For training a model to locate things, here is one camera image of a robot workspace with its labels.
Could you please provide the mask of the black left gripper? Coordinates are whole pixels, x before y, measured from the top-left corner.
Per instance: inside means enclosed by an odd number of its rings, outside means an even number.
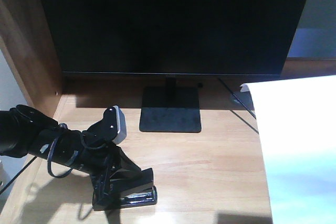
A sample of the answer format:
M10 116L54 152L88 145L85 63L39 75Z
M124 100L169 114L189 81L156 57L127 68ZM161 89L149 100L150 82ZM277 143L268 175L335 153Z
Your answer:
M103 137L102 120L87 130L68 130L67 142L78 151L69 167L90 174L94 210L121 208L122 178L119 176L123 151Z

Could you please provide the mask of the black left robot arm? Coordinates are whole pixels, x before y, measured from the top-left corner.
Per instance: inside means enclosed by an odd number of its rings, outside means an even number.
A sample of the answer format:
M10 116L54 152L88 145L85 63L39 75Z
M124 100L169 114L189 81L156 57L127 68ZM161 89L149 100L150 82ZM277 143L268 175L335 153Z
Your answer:
M72 170L89 174L95 211L121 208L121 194L112 192L108 176L120 156L117 145L126 135L125 117L116 105L85 131L70 130L22 104L1 111L1 155L20 158L31 154L45 159L54 178L64 178Z

